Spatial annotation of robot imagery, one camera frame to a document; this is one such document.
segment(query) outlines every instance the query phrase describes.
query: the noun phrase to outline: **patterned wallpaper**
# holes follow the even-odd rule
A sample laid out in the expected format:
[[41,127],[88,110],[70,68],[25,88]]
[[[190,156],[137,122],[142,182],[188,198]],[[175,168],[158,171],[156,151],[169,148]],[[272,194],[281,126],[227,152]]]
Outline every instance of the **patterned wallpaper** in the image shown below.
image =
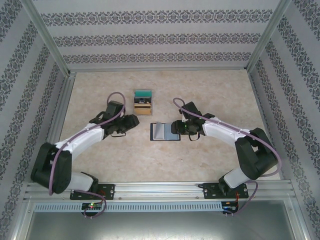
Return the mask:
[[0,240],[8,237],[64,76],[19,0],[0,0]]
[[312,239],[320,239],[319,16],[319,1],[292,1],[250,73]]
[[35,0],[72,70],[245,67],[279,0]]

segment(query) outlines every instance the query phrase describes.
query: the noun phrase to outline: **mounting bracket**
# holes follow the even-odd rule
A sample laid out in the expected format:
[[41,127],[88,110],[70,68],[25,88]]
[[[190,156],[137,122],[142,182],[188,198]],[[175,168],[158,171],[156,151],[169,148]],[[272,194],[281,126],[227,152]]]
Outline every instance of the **mounting bracket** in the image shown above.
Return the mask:
[[[96,193],[102,195],[105,200],[113,200],[115,195],[115,186],[116,185],[114,184],[99,183]],[[72,190],[70,193],[70,200],[101,200],[101,198]]]
[[245,183],[237,186],[227,195],[224,195],[219,189],[218,182],[206,182],[198,185],[203,189],[204,199],[235,199],[236,193],[238,193],[239,199],[247,199],[249,197],[247,185]]

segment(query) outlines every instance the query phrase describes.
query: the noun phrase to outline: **vent grille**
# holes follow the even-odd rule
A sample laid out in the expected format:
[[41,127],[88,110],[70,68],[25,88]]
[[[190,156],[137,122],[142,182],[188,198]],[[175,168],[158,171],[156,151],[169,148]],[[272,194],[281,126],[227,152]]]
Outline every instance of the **vent grille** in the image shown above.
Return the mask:
[[[75,203],[37,203],[35,212],[81,212],[81,202]],[[206,212],[222,211],[220,201],[206,202],[107,202],[106,211],[118,212]]]

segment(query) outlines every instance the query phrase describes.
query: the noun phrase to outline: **cable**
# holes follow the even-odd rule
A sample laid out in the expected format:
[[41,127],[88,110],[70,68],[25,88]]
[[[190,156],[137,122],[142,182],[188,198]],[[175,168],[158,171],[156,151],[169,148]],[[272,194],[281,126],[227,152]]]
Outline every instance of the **cable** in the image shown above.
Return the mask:
[[191,139],[191,137],[190,137],[191,135],[190,135],[190,134],[189,134],[188,136],[189,136],[189,140],[190,140],[191,142],[194,142],[194,141],[199,140],[199,138],[200,138],[200,133],[198,133],[198,137],[197,137],[197,139],[195,139],[195,140],[192,140],[192,139]]
[[246,184],[255,183],[255,189],[254,189],[252,195],[249,197],[248,201],[246,201],[246,203],[237,212],[235,212],[233,215],[237,215],[237,214],[241,213],[248,206],[250,201],[254,198],[254,196],[256,195],[256,192],[258,190],[258,183],[256,181],[249,180],[249,181],[246,181],[245,183]]
[[182,102],[183,102],[183,105],[185,105],[185,101],[184,101],[183,99],[179,98],[179,97],[175,97],[175,98],[173,99],[174,105],[176,105],[181,111],[183,111],[183,112],[185,112],[185,113],[187,113],[187,114],[190,114],[190,115],[192,115],[192,116],[195,116],[195,117],[197,117],[197,118],[202,118],[203,120],[212,122],[212,123],[214,123],[214,124],[217,124],[217,125],[220,124],[220,125],[222,125],[222,126],[224,126],[224,127],[226,127],[226,128],[229,128],[229,129],[231,129],[231,130],[233,130],[233,131],[237,131],[237,132],[239,132],[239,133],[241,133],[241,134],[244,134],[244,135],[246,135],[246,136],[248,136],[248,137],[250,137],[250,138],[252,138],[252,139],[254,139],[254,140],[258,141],[258,142],[260,142],[261,144],[265,145],[268,149],[270,149],[271,152],[275,155],[275,157],[276,157],[276,159],[277,159],[277,161],[278,161],[278,167],[277,167],[277,169],[276,169],[274,172],[261,175],[260,177],[270,177],[270,176],[273,176],[273,175],[277,174],[277,173],[280,171],[280,169],[281,169],[281,167],[282,167],[281,158],[280,158],[279,154],[277,153],[277,151],[276,151],[272,146],[270,146],[268,143],[266,143],[266,142],[263,141],[262,139],[254,136],[254,135],[252,135],[252,134],[250,134],[250,133],[247,133],[247,132],[245,132],[245,131],[242,131],[241,128],[232,126],[232,125],[230,125],[230,124],[228,124],[228,123],[225,123],[225,122],[221,122],[221,121],[216,121],[216,120],[213,120],[213,119],[209,119],[209,118],[200,116],[200,115],[198,115],[198,114],[195,114],[195,113],[193,113],[193,112],[191,112],[191,111],[188,111],[188,110],[182,108],[179,104],[177,104],[177,103],[176,103],[176,100],[182,101]]
[[238,207],[239,206],[239,193],[238,192],[235,193],[235,197],[236,197],[236,200],[235,200],[236,206],[235,207]]
[[106,120],[106,121],[104,121],[104,122],[101,122],[101,123],[99,123],[99,124],[97,124],[97,125],[94,125],[94,126],[92,126],[92,127],[90,127],[90,128],[87,128],[87,129],[85,129],[85,130],[83,130],[83,131],[81,131],[81,132],[78,132],[76,135],[74,135],[73,137],[71,137],[65,144],[63,144],[62,147],[61,147],[61,148],[58,150],[58,152],[55,154],[54,159],[53,159],[53,163],[52,163],[52,167],[51,167],[50,180],[49,180],[49,195],[50,195],[50,196],[52,196],[52,194],[53,194],[52,187],[53,187],[53,183],[54,183],[55,169],[56,169],[58,157],[59,157],[60,153],[63,151],[63,149],[64,149],[66,146],[68,146],[74,139],[76,139],[77,137],[79,137],[80,135],[86,133],[87,131],[90,131],[90,130],[92,130],[92,129],[95,129],[95,128],[97,128],[97,127],[100,127],[101,125],[107,124],[107,123],[115,120],[117,117],[119,117],[119,116],[121,115],[122,112],[124,112],[124,110],[125,110],[125,108],[126,108],[126,98],[125,98],[125,96],[124,96],[121,92],[116,91],[116,92],[111,93],[111,94],[108,96],[108,98],[107,98],[107,103],[109,103],[110,97],[111,97],[112,95],[115,95],[115,94],[119,94],[119,95],[121,95],[122,98],[123,98],[123,106],[122,106],[120,112],[118,112],[117,115],[115,115],[114,117],[110,118],[109,120]]
[[259,186],[259,185],[258,185],[258,183],[257,183],[256,181],[254,181],[254,180],[249,180],[249,181],[246,181],[245,183],[246,183],[246,184],[255,183],[255,189],[254,189],[252,195],[251,195],[251,196],[249,197],[249,199],[246,201],[246,203],[245,203],[238,211],[236,211],[235,213],[232,213],[231,211],[228,211],[228,210],[223,209],[224,212],[227,212],[227,213],[231,214],[232,217],[235,216],[235,215],[238,215],[239,213],[241,213],[241,212],[248,206],[248,204],[249,204],[250,201],[254,198],[254,196],[256,195],[256,192],[257,192],[257,190],[258,190],[258,186]]
[[103,206],[103,209],[98,212],[96,215],[94,216],[88,216],[86,215],[86,211],[89,209],[89,208],[86,208],[83,212],[83,215],[84,215],[84,218],[90,218],[90,219],[94,219],[98,216],[100,216],[106,209],[107,209],[107,201],[106,199],[104,198],[104,196],[100,195],[100,194],[97,194],[97,193],[93,193],[93,192],[89,192],[89,191],[82,191],[82,190],[75,190],[76,192],[79,192],[79,193],[83,193],[83,194],[90,194],[90,195],[93,195],[93,196],[96,196],[96,197],[99,197],[101,198],[101,203],[104,202],[104,206]]

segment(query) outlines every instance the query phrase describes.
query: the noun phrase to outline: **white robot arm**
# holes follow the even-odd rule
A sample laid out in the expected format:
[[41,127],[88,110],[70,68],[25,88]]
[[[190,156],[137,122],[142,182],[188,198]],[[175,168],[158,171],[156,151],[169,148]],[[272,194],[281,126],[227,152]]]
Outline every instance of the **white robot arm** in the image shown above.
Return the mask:
[[72,172],[72,163],[82,152],[93,144],[102,141],[109,135],[112,137],[123,137],[128,130],[139,124],[138,118],[133,114],[120,115],[120,117],[106,124],[103,123],[119,114],[123,106],[122,103],[110,101],[106,111],[100,112],[75,135],[55,144],[44,143],[38,152],[32,169],[31,179],[49,188],[53,160],[58,151],[67,143],[57,156],[52,191],[56,194],[60,194],[65,190],[81,190],[95,193],[98,189],[98,179],[84,172]]
[[233,189],[249,180],[256,180],[278,163],[276,156],[268,147],[243,134],[253,135],[262,142],[271,145],[262,129],[233,130],[237,127],[226,124],[210,113],[202,116],[193,102],[189,102],[181,108],[200,117],[180,110],[182,120],[172,123],[171,132],[173,134],[198,135],[198,139],[200,135],[214,137],[236,149],[240,167],[231,170],[219,179],[219,189],[224,195],[228,195]]

